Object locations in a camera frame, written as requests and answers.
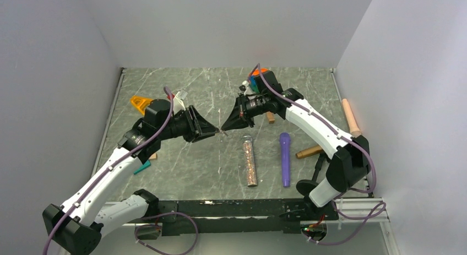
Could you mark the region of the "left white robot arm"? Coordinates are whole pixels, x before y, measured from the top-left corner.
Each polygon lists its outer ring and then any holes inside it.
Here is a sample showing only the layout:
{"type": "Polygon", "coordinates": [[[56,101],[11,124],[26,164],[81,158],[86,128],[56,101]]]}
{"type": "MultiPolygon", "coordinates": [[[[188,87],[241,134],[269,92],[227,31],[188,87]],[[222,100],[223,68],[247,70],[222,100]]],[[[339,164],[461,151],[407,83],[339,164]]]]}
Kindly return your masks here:
{"type": "Polygon", "coordinates": [[[192,105],[184,107],[175,99],[151,101],[101,169],[64,203],[50,204],[43,211],[48,233],[43,253],[47,254],[55,241],[71,254],[90,254],[104,236],[121,225],[140,218],[153,221],[160,212],[159,199],[145,189],[113,206],[106,207],[105,203],[161,148],[163,140],[183,137],[187,143],[194,143],[218,132],[192,105]]]}

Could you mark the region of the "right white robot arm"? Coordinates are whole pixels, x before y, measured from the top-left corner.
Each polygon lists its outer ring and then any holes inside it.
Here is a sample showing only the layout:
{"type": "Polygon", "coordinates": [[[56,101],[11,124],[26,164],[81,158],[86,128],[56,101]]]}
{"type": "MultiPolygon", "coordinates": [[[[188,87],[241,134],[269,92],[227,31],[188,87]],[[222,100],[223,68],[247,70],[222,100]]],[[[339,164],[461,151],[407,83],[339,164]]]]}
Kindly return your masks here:
{"type": "Polygon", "coordinates": [[[347,191],[353,191],[354,184],[374,173],[365,137],[353,137],[333,125],[297,90],[284,90],[274,72],[255,67],[249,78],[258,91],[252,95],[238,95],[221,129],[230,131],[253,127],[256,116],[271,112],[297,126],[323,149],[330,158],[325,178],[309,192],[303,193],[307,201],[303,210],[308,218],[318,219],[324,214],[325,205],[347,191]]]}

